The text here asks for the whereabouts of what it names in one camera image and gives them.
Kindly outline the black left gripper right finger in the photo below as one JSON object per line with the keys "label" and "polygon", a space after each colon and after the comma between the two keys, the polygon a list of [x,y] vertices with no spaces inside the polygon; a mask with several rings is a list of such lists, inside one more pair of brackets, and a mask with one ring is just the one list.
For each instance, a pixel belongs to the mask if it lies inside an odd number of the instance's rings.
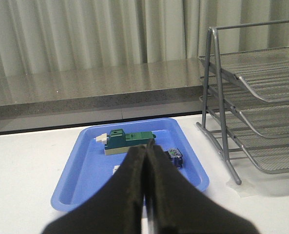
{"label": "black left gripper right finger", "polygon": [[155,234],[257,234],[250,221],[216,204],[173,166],[154,140],[146,147],[147,202]]}

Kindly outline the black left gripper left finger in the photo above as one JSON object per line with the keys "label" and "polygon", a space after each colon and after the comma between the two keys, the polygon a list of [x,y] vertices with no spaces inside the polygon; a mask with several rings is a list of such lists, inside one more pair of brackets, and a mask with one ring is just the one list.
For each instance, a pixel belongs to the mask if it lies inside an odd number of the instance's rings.
{"label": "black left gripper left finger", "polygon": [[82,205],[48,224],[45,234],[139,234],[144,146],[131,147],[106,184]]}

